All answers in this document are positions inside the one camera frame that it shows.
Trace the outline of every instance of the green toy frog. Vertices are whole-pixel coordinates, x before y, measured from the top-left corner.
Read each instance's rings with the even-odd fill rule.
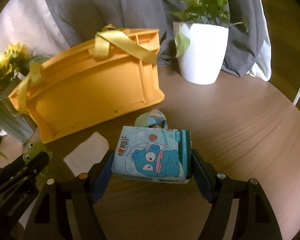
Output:
[[[52,152],[47,151],[45,145],[42,142],[28,142],[27,145],[28,151],[22,155],[22,159],[25,163],[31,161],[34,157],[36,157],[40,152],[46,152],[49,155],[49,161],[52,159]],[[46,166],[41,172],[40,175],[46,176],[48,174],[48,166]]]

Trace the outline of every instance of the tissue pack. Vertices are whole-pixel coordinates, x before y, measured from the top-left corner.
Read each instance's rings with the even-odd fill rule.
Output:
[[[187,183],[191,178],[190,132],[124,126],[112,171],[144,181]]]

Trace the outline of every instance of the white paper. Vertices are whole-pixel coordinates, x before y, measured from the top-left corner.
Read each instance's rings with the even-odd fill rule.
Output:
[[[78,176],[82,172],[88,172],[93,164],[101,162],[108,150],[106,138],[95,132],[63,160],[74,176]]]

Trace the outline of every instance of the barcode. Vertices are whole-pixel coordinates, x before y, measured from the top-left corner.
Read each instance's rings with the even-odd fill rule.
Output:
[[[185,183],[185,180],[158,179],[158,182]]]

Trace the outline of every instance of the gray curtain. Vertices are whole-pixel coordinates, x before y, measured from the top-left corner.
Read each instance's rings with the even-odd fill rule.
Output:
[[[178,19],[169,11],[185,8],[180,0],[46,0],[48,8],[64,38],[72,47],[93,39],[106,24],[117,28],[155,28],[160,38],[166,35],[159,52],[159,65],[167,64],[175,53],[172,22]],[[222,70],[241,77],[255,63],[264,38],[260,0],[228,0],[231,26]]]

